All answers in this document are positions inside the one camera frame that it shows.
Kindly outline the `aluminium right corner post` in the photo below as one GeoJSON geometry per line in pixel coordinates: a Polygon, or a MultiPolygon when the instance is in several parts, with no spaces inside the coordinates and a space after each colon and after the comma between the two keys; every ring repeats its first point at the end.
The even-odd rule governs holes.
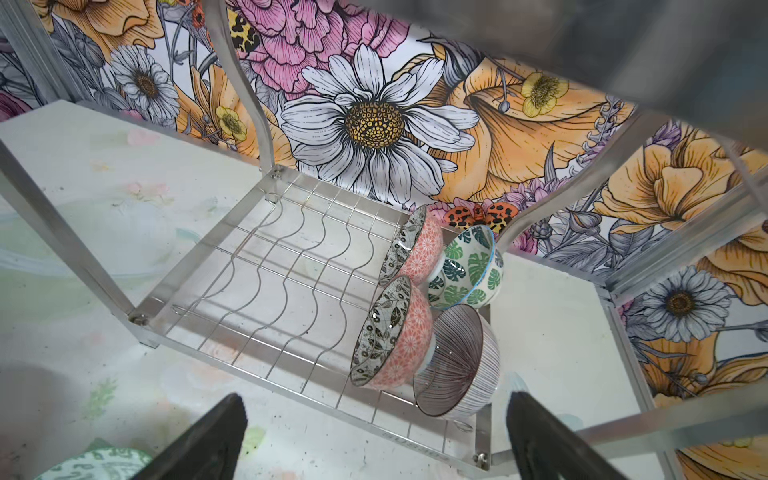
{"type": "Polygon", "coordinates": [[[767,174],[609,282],[642,398],[667,411],[767,381],[767,174]]]}

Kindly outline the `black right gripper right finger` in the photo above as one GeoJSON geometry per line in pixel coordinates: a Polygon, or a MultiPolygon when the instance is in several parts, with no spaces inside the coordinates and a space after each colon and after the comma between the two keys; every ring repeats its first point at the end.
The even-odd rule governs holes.
{"type": "Polygon", "coordinates": [[[523,480],[625,479],[527,392],[511,394],[506,426],[523,480]]]}

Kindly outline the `teal geometric pattern bowl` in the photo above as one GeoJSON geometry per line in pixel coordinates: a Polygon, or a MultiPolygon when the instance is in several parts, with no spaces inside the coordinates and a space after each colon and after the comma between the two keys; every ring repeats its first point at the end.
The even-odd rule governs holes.
{"type": "Polygon", "coordinates": [[[152,457],[130,448],[101,448],[71,457],[44,471],[36,480],[126,480],[132,479],[152,457]]]}

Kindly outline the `steel two-tier dish rack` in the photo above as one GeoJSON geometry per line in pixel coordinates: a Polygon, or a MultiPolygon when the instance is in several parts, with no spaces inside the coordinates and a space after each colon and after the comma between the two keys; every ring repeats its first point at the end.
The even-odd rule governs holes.
{"type": "Polygon", "coordinates": [[[78,287],[166,346],[483,478],[526,388],[628,476],[767,474],[767,381],[641,396],[609,282],[767,174],[763,1],[29,1],[90,99],[1,30],[1,315],[78,287]],[[350,363],[400,227],[488,226],[491,402],[429,417],[350,363]]]}

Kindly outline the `aluminium left corner post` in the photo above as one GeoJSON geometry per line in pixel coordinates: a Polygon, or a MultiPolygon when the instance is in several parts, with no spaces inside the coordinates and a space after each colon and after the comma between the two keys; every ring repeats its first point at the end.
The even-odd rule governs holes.
{"type": "Polygon", "coordinates": [[[75,79],[29,1],[1,1],[1,30],[31,75],[44,104],[90,99],[88,90],[75,79]]]}

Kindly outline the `aluminium corner post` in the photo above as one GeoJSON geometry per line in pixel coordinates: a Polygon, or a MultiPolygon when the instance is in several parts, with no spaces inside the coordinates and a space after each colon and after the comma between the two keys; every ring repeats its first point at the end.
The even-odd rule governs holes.
{"type": "Polygon", "coordinates": [[[767,174],[609,282],[642,398],[667,411],[767,381],[767,174]]]}
{"type": "Polygon", "coordinates": [[[29,1],[1,1],[1,30],[31,75],[44,104],[90,99],[88,90],[75,79],[29,1]]]}

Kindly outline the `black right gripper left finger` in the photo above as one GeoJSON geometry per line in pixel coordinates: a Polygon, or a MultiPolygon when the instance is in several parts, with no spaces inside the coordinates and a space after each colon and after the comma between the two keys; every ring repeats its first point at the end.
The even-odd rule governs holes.
{"type": "Polygon", "coordinates": [[[231,393],[133,479],[233,479],[247,426],[243,399],[231,393]]]}

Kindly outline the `black white floral bowl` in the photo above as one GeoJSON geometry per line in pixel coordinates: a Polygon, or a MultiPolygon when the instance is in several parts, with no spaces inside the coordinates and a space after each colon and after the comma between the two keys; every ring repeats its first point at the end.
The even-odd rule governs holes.
{"type": "Polygon", "coordinates": [[[426,206],[417,208],[400,227],[381,265],[378,283],[408,277],[418,286],[431,278],[444,260],[442,229],[426,206]]]}

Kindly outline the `purple striped bowl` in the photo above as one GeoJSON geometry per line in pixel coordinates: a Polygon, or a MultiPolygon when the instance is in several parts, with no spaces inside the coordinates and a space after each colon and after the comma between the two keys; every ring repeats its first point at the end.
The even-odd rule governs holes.
{"type": "Polygon", "coordinates": [[[413,380],[418,409],[437,419],[463,420],[491,402],[500,378],[500,353],[489,322],[460,304],[433,324],[429,362],[413,380]]]}

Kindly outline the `green leaf pattern bowl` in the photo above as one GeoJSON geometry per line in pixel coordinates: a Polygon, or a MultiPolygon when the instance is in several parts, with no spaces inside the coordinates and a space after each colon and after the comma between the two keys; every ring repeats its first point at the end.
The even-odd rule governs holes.
{"type": "Polygon", "coordinates": [[[428,278],[428,301],[440,310],[460,304],[480,309],[501,291],[503,276],[503,256],[492,230],[472,226],[443,249],[428,278]]]}

